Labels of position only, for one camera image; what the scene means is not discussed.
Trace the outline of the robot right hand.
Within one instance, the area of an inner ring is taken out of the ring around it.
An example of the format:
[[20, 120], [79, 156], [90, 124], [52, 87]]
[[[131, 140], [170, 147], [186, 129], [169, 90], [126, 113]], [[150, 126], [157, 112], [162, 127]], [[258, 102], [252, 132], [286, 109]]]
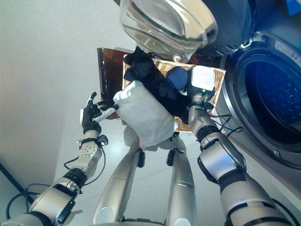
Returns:
[[189, 70], [180, 67], [180, 78], [183, 87], [179, 91], [179, 99], [188, 102], [195, 95], [212, 96], [214, 94], [214, 70], [206, 66], [195, 66]]

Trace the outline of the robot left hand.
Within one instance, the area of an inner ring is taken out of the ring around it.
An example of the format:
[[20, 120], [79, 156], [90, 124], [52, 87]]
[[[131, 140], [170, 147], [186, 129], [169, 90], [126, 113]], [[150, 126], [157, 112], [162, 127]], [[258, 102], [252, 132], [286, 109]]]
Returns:
[[85, 108], [80, 110], [80, 124], [84, 134], [90, 130], [95, 130], [101, 134], [102, 128], [99, 123], [119, 109], [117, 104], [108, 106], [105, 100], [94, 103], [96, 96], [97, 93], [93, 92], [88, 98]]

